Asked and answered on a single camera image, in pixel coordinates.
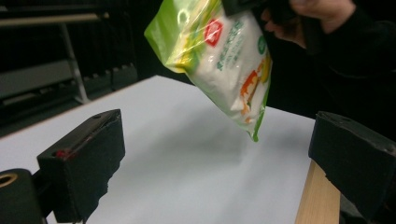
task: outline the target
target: white table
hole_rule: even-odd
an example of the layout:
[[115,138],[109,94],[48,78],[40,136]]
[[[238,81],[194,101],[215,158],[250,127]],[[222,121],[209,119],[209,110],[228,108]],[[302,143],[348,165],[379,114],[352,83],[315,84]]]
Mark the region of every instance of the white table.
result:
[[126,156],[88,223],[294,223],[315,121],[267,107],[254,143],[197,88],[165,77],[0,139],[0,170],[34,173],[40,152],[116,108]]

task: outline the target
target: person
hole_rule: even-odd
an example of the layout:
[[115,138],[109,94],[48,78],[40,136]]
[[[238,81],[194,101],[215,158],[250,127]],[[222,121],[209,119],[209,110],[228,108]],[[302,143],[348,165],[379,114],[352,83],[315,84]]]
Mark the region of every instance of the person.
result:
[[[386,13],[393,4],[290,0],[290,6],[299,16],[320,20],[324,50],[313,56],[316,81],[336,105],[334,111],[396,141],[396,20],[393,12]],[[300,17],[275,24],[268,9],[261,17],[267,32],[306,48]],[[269,48],[276,51],[271,43]]]

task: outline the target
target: wooden board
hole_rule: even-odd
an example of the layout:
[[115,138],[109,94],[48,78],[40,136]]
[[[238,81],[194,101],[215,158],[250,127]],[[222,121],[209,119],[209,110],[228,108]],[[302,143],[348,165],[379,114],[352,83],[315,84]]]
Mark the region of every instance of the wooden board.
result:
[[339,223],[340,196],[323,170],[311,161],[295,223]]

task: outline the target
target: red logo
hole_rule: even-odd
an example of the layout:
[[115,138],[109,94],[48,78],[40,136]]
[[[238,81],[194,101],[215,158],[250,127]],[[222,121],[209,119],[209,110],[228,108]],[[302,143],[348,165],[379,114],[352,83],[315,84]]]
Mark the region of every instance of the red logo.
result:
[[220,39],[222,24],[219,21],[210,20],[205,29],[205,42],[215,47]]

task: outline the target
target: food package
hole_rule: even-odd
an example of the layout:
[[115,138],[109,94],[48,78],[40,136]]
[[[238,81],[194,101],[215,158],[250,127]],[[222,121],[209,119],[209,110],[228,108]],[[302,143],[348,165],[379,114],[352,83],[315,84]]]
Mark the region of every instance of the food package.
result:
[[250,11],[227,17],[220,0],[164,0],[145,37],[164,66],[258,141],[272,60]]

